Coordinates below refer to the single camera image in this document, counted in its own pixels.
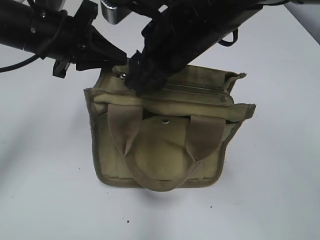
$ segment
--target snap fastener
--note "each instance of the snap fastener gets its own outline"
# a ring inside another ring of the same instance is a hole
[[[169,120],[169,119],[163,119],[163,120],[162,120],[162,123],[163,123],[163,124],[168,124],[168,123],[170,123],[170,120]]]

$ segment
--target olive green pouch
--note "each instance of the olive green pouch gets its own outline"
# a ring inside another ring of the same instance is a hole
[[[159,192],[216,182],[228,143],[255,111],[230,96],[246,75],[188,65],[162,90],[137,97],[124,84],[127,72],[103,69],[84,90],[100,181]]]

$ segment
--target bag handle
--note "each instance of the bag handle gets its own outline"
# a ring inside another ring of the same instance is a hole
[[[142,106],[108,105],[108,127],[130,173],[141,186],[158,192],[178,188],[191,176],[203,159],[212,155],[219,148],[226,123],[222,118],[192,115],[185,140],[185,148],[192,158],[192,164],[183,177],[162,181],[146,176],[135,159],[128,154],[140,130],[142,120]]]

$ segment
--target bolt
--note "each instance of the bolt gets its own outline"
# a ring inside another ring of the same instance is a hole
[[[47,14],[46,14],[46,12],[43,10],[43,11],[41,12],[41,17],[44,19],[44,18],[46,18],[46,16],[47,16]]]

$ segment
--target black cable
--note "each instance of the black cable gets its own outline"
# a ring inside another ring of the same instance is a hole
[[[24,61],[19,62],[17,64],[14,64],[11,66],[6,66],[6,67],[0,67],[0,73],[5,73],[5,72],[9,72],[9,71],[13,71],[13,70],[22,68],[28,64],[31,64],[32,62],[34,62],[38,58],[39,58],[39,56],[33,55],[32,57],[28,58],[27,60],[24,60]]]
[[[264,6],[279,6],[279,5],[287,4],[289,2],[290,2],[290,0],[284,0],[284,1],[281,1],[281,2],[277,2],[277,3],[263,4],[263,5]]]
[[[33,63],[35,60],[39,59],[40,58],[40,55],[42,55],[43,53],[46,53],[49,48],[55,43],[55,41],[57,40],[59,34],[61,33],[61,30],[62,30],[62,27],[64,25],[64,22],[68,16],[68,13],[66,10],[61,10],[62,12],[62,18],[61,18],[61,21],[60,21],[60,24],[59,24],[59,27],[57,29],[57,31],[55,32],[54,36],[52,39],[50,39],[49,42],[45,42],[44,45],[41,47],[42,49],[39,49],[39,53],[38,54],[35,54],[33,55],[32,57],[22,61],[22,62],[19,62],[17,64],[14,64],[14,65],[11,65],[11,66],[6,66],[6,67],[0,67],[0,73],[5,73],[5,72],[10,72],[10,71],[13,71],[13,70],[17,70],[19,68],[22,68],[28,64],[31,64]]]

